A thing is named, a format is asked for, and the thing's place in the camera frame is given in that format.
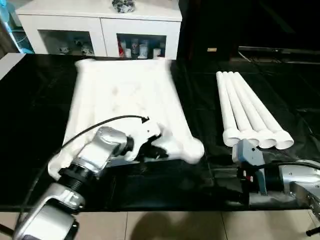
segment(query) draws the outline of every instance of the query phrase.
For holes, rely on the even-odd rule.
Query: cabinet door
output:
[[[19,15],[36,54],[106,57],[99,18]]]
[[[177,58],[181,25],[178,21],[102,18],[101,25],[108,57],[123,54],[132,59],[152,59],[157,54]]]

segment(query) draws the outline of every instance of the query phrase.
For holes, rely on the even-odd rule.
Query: cabinet top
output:
[[[18,15],[72,16],[181,22],[178,0],[136,0],[135,11],[118,13],[112,0],[14,0],[23,1]]]

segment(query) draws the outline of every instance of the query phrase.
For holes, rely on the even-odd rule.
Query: tiled floor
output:
[[[13,227],[17,214],[0,212]],[[308,210],[239,212],[88,212],[77,216],[77,240],[303,240],[320,226]],[[0,240],[9,240],[0,235]]]

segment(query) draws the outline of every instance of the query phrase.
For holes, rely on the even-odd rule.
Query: white pvc pipe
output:
[[[290,134],[287,131],[283,130],[274,116],[272,116],[263,102],[247,84],[244,78],[238,72],[235,72],[234,75],[241,83],[243,89],[246,92],[246,95],[249,97],[255,109],[260,114],[267,128],[274,133],[274,138],[276,140],[275,147],[279,150],[290,148],[294,144],[294,140],[290,136]]]
[[[238,81],[235,74],[233,72],[229,72],[228,75],[233,83],[235,91],[240,99],[242,107],[244,108],[252,128],[259,134],[259,147],[262,149],[273,147],[276,145],[274,133],[267,128],[266,124],[246,95],[245,90],[242,88],[242,84],[240,81]]]
[[[248,117],[244,108],[238,98],[233,83],[229,78],[229,74],[225,71],[222,73],[223,80],[225,82],[226,91],[229,96],[233,115],[239,131],[244,139],[247,139],[255,147],[259,145],[258,133],[254,131],[250,125]]]
[[[224,132],[222,134],[223,142],[228,147],[237,144],[241,139],[241,133],[237,129],[234,114],[232,112],[230,100],[228,97],[227,88],[223,80],[223,75],[220,71],[216,73],[216,81],[219,91],[219,99],[221,106],[222,122]]]

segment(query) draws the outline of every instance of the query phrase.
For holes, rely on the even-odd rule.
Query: black plastic sheet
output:
[[[81,57],[26,55],[0,81],[0,209],[16,211],[48,156],[62,144]],[[320,161],[320,77],[317,65],[249,62],[173,62],[181,105],[192,135],[205,147],[196,165],[181,160],[107,170],[86,211],[292,209],[280,194],[252,195],[242,204],[231,148],[223,143],[216,71],[238,71],[293,137],[286,150],[263,150],[266,162]],[[49,186],[45,174],[29,206]]]

